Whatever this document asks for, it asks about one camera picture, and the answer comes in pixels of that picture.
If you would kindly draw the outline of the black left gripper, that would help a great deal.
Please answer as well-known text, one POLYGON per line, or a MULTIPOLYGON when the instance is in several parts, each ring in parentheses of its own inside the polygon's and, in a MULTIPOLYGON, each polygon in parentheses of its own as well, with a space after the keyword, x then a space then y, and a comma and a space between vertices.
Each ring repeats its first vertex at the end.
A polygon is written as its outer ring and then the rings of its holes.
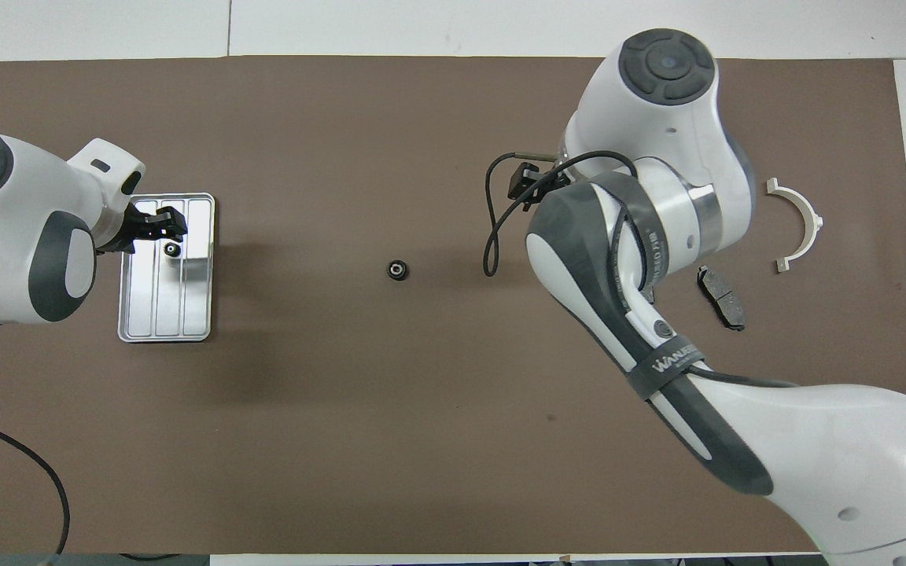
POLYGON ((156 209, 156 214, 145 214, 135 204, 128 204, 118 232, 98 247, 98 253, 134 253, 136 240, 165 239, 181 243, 186 234, 186 217, 179 209, 161 207, 156 209))

